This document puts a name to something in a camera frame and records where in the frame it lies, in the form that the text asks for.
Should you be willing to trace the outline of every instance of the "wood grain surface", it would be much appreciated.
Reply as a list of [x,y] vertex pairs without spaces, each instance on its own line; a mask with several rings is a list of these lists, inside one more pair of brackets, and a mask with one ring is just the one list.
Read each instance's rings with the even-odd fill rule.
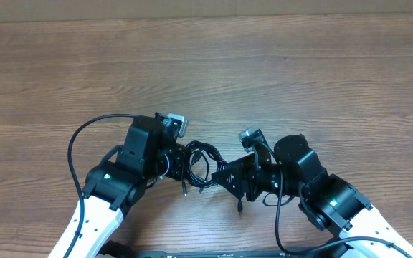
[[[136,19],[0,24],[0,257],[46,257],[77,196],[67,143],[106,113],[180,113],[180,143],[246,153],[237,134],[303,133],[329,173],[352,183],[413,244],[413,14]],[[125,138],[129,120],[85,129],[73,150],[80,181]],[[204,171],[199,165],[196,170]],[[275,209],[214,187],[160,182],[112,239],[135,250],[277,249]],[[282,209],[287,246],[324,243]]]

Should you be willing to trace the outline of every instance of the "wooden tabletop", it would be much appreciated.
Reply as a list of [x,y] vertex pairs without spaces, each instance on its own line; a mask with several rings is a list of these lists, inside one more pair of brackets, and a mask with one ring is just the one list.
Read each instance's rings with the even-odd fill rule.
[[[227,161],[246,155],[247,127],[272,146],[303,133],[413,244],[413,14],[136,19],[0,24],[0,257],[46,257],[62,235],[77,202],[66,159],[77,127],[156,111],[188,117],[179,142],[211,143]],[[129,122],[80,134],[82,185]],[[164,179],[111,238],[134,250],[275,250],[262,197],[239,214],[223,188],[184,197]],[[297,204],[282,209],[283,244],[324,243],[331,235]]]

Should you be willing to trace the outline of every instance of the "beige wall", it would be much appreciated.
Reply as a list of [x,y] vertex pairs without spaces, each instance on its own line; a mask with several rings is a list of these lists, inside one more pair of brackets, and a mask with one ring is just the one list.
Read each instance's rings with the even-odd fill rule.
[[0,0],[0,22],[413,12],[413,0]]

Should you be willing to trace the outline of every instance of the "robotic arm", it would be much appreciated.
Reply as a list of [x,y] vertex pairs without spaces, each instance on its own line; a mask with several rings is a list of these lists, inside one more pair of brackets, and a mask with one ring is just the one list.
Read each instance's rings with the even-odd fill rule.
[[[299,209],[308,220],[317,229],[329,230],[334,238],[322,247],[294,252],[282,246],[276,230],[280,256],[413,257],[413,246],[392,229],[365,196],[338,176],[328,175],[303,135],[282,138],[275,144],[274,152],[261,130],[250,128],[240,133],[239,139],[251,154],[225,163],[209,145],[213,151],[207,154],[215,157],[217,172],[212,174],[211,181],[189,180],[190,160],[199,160],[203,152],[195,151],[198,142],[186,147],[176,143],[178,137],[184,136],[187,120],[180,115],[159,113],[154,118],[134,117],[124,145],[114,147],[88,173],[82,189],[83,206],[79,201],[50,258],[111,258],[109,254],[99,254],[100,249],[146,188],[162,176],[181,181],[185,195],[185,180],[201,189],[219,184],[238,198],[238,211],[243,209],[243,197],[254,201],[263,191],[279,196],[279,203],[283,195],[299,197]],[[116,161],[110,162],[109,158],[116,153]],[[150,180],[154,183],[147,186]]]

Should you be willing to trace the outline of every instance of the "wooden table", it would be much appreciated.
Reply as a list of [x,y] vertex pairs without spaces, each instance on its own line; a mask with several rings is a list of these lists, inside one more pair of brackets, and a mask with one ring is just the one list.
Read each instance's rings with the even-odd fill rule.
[[[179,142],[211,143],[227,161],[246,154],[237,134],[247,127],[271,145],[305,134],[328,172],[413,244],[413,14],[137,19],[0,24],[0,257],[46,257],[63,233],[77,201],[67,143],[79,125],[156,111],[184,114]],[[82,184],[129,122],[80,134]],[[189,190],[163,180],[112,239],[135,250],[277,249],[262,196],[238,214],[222,188]],[[324,243],[330,234],[297,203],[282,209],[284,245]]]

